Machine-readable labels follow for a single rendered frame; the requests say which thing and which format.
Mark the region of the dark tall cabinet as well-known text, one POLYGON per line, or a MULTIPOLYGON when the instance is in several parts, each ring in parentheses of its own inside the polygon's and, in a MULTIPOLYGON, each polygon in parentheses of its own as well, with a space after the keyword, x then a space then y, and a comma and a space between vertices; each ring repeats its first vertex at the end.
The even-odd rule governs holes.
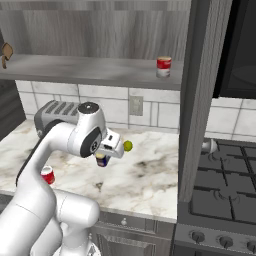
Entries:
POLYGON ((25 120, 16 83, 0 79, 0 141, 25 120))

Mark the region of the red can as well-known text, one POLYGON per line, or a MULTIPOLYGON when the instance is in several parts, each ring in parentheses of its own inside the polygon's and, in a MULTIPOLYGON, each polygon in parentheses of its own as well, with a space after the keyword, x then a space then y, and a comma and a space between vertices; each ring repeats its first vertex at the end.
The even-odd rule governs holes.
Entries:
POLYGON ((49 185, 55 182, 55 175, 51 166, 44 166, 41 171, 41 176, 49 185))
POLYGON ((168 56, 161 56, 157 58, 157 71, 158 78, 167 78, 170 76, 170 69, 172 65, 172 58, 168 56))

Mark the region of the white round kettle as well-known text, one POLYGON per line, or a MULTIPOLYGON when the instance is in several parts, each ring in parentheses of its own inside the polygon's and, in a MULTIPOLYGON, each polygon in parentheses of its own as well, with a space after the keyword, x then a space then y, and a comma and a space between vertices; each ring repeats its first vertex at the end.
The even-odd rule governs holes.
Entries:
POLYGON ((217 150, 217 148, 218 148, 218 146, 214 139, 210 139, 209 141, 204 142, 202 144, 202 151, 209 153, 209 154, 212 154, 213 152, 215 152, 217 150))

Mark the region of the grey drawer front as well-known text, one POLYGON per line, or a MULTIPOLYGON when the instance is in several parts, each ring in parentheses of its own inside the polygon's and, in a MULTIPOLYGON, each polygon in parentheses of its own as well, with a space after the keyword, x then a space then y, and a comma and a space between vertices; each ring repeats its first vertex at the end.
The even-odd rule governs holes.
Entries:
POLYGON ((99 220, 104 223, 151 233, 155 233, 157 229, 157 222, 155 220, 117 213, 101 212, 99 220), (127 226, 121 225, 123 218, 127 219, 127 226))

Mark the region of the brown wooden utensil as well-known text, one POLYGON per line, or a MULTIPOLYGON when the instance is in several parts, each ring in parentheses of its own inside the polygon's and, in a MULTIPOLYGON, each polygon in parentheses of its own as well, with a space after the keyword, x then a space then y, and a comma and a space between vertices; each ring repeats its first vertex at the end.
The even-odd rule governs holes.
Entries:
POLYGON ((2 46, 2 67, 6 69, 6 62, 10 60, 13 55, 13 48, 10 44, 4 43, 2 46))

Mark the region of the black microwave oven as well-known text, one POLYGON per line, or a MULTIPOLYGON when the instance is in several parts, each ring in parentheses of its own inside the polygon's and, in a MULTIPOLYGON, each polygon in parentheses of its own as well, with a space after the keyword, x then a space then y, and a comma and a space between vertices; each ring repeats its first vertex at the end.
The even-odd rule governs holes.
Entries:
POLYGON ((256 99, 256 0, 233 0, 214 98, 256 99))

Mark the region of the grey wooden cabinet door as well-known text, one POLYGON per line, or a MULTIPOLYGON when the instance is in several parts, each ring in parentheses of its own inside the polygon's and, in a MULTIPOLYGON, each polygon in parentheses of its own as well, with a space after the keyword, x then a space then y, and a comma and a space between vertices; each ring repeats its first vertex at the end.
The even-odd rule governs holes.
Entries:
POLYGON ((180 202, 192 198, 232 2, 191 1, 180 92, 180 202))

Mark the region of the grey toaster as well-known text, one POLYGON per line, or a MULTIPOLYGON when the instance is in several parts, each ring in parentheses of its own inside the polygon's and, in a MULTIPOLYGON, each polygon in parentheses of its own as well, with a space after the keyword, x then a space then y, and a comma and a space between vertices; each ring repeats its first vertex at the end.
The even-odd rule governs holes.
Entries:
POLYGON ((34 116, 34 125, 38 137, 44 134, 46 126, 53 120, 76 124, 78 121, 78 103, 51 100, 41 107, 34 116))

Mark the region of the grey wall outlet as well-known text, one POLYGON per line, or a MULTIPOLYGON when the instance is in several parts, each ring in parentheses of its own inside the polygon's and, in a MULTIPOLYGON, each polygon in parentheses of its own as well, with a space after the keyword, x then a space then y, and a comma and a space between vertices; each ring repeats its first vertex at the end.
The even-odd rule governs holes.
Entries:
POLYGON ((131 96, 129 98, 129 114, 134 116, 143 115, 143 97, 131 96))

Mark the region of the dark grey hob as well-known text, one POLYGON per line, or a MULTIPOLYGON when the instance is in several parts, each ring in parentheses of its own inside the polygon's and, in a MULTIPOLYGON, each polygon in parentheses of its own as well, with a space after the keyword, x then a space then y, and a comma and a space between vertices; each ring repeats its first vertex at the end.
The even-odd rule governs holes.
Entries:
POLYGON ((173 256, 256 256, 256 143, 214 139, 217 150, 201 151, 193 195, 178 205, 173 256), (205 240, 191 235, 200 231, 205 240), (227 249, 221 236, 233 239, 227 249))

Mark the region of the grey cupboard door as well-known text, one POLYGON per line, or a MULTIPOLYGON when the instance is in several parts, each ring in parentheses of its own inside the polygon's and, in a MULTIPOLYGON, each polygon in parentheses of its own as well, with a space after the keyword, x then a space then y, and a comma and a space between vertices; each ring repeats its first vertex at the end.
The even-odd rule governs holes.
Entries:
POLYGON ((170 238, 107 225, 96 225, 90 233, 102 256, 170 256, 170 238))

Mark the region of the grey wooden open cabinet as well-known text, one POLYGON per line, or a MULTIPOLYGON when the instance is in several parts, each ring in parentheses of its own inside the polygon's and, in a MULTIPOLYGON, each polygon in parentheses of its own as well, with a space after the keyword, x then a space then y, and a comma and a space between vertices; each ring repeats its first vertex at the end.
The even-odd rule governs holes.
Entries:
POLYGON ((191 0, 0 0, 0 78, 178 90, 191 0), (158 78, 157 58, 172 58, 158 78))

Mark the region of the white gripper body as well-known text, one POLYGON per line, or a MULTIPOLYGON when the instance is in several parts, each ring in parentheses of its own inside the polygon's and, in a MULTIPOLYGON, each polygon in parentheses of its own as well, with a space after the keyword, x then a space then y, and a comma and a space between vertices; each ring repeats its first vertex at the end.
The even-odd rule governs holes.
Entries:
POLYGON ((118 143, 113 149, 106 149, 104 146, 100 146, 98 152, 110 157, 122 158, 124 154, 124 147, 122 143, 118 143))

